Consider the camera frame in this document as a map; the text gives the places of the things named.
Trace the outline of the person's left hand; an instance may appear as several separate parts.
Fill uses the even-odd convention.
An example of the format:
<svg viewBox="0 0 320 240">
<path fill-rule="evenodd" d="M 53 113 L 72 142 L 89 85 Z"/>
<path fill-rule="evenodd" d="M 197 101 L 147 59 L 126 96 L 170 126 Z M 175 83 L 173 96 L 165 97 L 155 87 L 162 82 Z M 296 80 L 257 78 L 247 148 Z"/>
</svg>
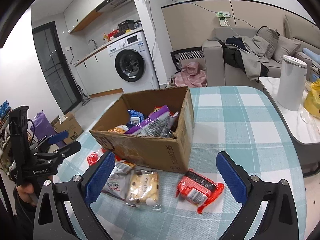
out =
<svg viewBox="0 0 320 240">
<path fill-rule="evenodd" d="M 31 196 L 34 194 L 35 187 L 39 186 L 40 184 L 42 185 L 44 181 L 47 179 L 53 181 L 53 176 L 48 176 L 46 178 L 44 177 L 34 178 L 30 182 L 17 186 L 16 200 L 15 200 L 16 206 L 23 207 L 23 204 L 25 204 L 31 207 L 36 207 L 37 201 L 33 201 Z"/>
</svg>

